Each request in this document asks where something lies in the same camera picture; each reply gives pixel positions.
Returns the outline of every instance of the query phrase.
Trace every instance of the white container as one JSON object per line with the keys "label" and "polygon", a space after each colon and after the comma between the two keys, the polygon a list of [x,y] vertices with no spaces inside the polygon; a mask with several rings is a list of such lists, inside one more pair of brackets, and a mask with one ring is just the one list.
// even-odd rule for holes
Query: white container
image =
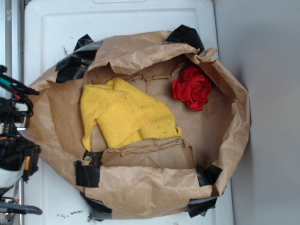
{"label": "white container", "polygon": [[[31,84],[48,68],[73,52],[85,34],[98,41],[114,35],[174,30],[181,24],[195,28],[206,49],[217,47],[213,5],[210,0],[32,0],[25,9],[24,82]],[[25,204],[43,215],[26,215],[26,225],[232,225],[230,183],[216,208],[205,217],[188,213],[144,220],[89,221],[89,210],[79,192],[49,165],[25,184]]]}

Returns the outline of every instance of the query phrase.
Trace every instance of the black tape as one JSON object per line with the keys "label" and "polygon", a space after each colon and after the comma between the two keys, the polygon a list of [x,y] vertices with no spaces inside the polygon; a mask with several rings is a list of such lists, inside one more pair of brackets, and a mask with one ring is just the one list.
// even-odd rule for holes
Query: black tape
{"label": "black tape", "polygon": [[74,52],[85,46],[85,45],[88,45],[90,43],[93,43],[94,41],[90,38],[90,36],[88,34],[84,35],[83,37],[79,38],[78,41],[77,41],[77,44],[75,46],[75,49],[74,49]]}
{"label": "black tape", "polygon": [[200,49],[198,54],[204,51],[204,45],[196,29],[190,28],[185,25],[181,25],[176,30],[174,30],[167,38],[166,42],[187,43],[196,49]]}
{"label": "black tape", "polygon": [[100,165],[82,165],[75,162],[76,185],[97,188],[100,181]]}
{"label": "black tape", "polygon": [[80,193],[85,199],[94,220],[112,219],[112,210],[106,207],[101,201],[87,198],[84,193]]}
{"label": "black tape", "polygon": [[85,150],[83,159],[85,157],[90,157],[90,165],[101,165],[102,163],[100,162],[101,157],[103,155],[103,151],[100,152],[89,152],[87,150]]}
{"label": "black tape", "polygon": [[200,199],[191,200],[190,203],[187,205],[187,212],[191,218],[198,215],[205,216],[207,210],[215,207],[217,202],[217,197],[201,199],[206,201],[201,203],[196,203],[198,200]]}
{"label": "black tape", "polygon": [[210,165],[207,169],[204,169],[202,166],[196,166],[197,177],[199,185],[214,185],[223,170],[215,165]]}
{"label": "black tape", "polygon": [[89,35],[80,38],[76,44],[75,51],[57,63],[55,69],[55,71],[58,71],[56,83],[83,78],[101,45],[102,41],[94,42]]}

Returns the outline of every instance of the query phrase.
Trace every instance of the red cloth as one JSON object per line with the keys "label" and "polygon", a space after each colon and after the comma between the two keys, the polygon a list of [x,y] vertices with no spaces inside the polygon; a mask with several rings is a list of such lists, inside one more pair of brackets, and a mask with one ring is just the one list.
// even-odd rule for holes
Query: red cloth
{"label": "red cloth", "polygon": [[194,111],[202,111],[211,92],[210,78],[196,65],[186,68],[180,78],[173,81],[173,98],[183,101]]}

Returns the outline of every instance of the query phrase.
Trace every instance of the crumpled brown paper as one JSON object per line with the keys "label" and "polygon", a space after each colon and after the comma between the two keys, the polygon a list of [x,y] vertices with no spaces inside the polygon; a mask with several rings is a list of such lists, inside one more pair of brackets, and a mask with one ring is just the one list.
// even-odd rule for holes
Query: crumpled brown paper
{"label": "crumpled brown paper", "polygon": [[[248,142],[247,90],[219,60],[210,61],[216,49],[199,56],[195,54],[198,50],[188,44],[162,45],[169,35],[159,31],[104,39],[83,79],[58,84],[54,66],[31,85],[41,94],[30,97],[34,116],[23,135],[41,146],[41,158],[60,176],[88,198],[112,209],[112,218],[184,212],[190,199],[223,194]],[[190,62],[214,83],[209,103],[201,112],[191,111],[172,98],[172,81]],[[82,89],[87,83],[103,84],[113,77],[163,101],[175,114],[183,135],[181,139],[150,139],[121,150],[108,150],[101,130],[95,126],[92,150],[106,150],[99,187],[79,187],[73,163],[88,163],[82,159]],[[223,169],[215,185],[199,186],[195,163]]]}

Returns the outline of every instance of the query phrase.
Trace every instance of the yellow microfiber towel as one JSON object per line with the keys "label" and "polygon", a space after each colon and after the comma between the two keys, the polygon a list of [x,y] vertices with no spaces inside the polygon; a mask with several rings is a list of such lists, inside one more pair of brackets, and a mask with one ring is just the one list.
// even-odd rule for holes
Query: yellow microfiber towel
{"label": "yellow microfiber towel", "polygon": [[98,124],[109,148],[121,148],[144,139],[181,136],[175,116],[161,101],[128,82],[114,78],[106,84],[86,84],[81,99],[84,147]]}

